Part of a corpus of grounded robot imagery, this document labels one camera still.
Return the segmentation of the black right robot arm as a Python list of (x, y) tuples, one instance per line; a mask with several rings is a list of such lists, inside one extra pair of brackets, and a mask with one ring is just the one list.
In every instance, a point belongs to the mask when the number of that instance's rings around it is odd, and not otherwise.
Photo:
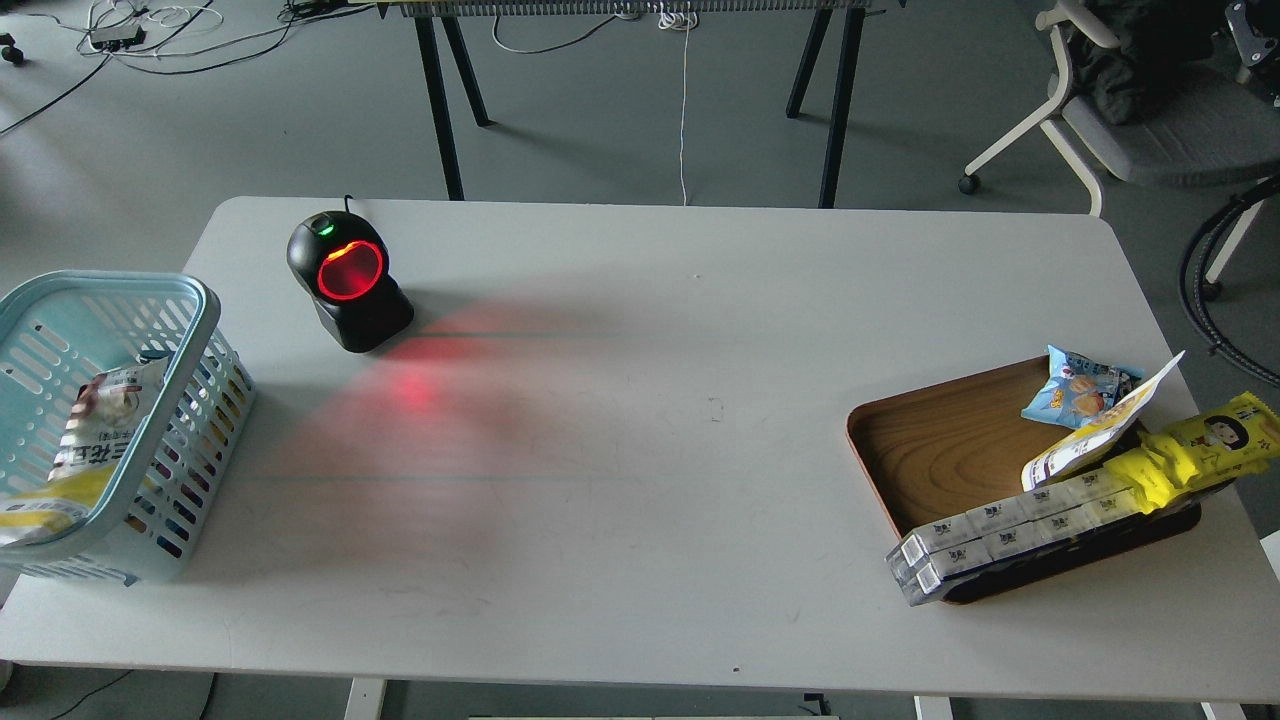
[[(1230, 1), (1225, 8), (1225, 20), (1242, 59), (1243, 77), (1258, 81), (1277, 108), (1277, 3)], [(1252, 188), (1233, 195), (1192, 236), (1178, 269), (1181, 310), (1208, 345), (1208, 355), (1225, 359), (1274, 388), (1279, 386), (1277, 372), (1238, 348), (1219, 328), (1208, 302), (1221, 296), (1220, 275), (1265, 202), (1277, 196), (1277, 191), (1279, 177), (1274, 170)]]

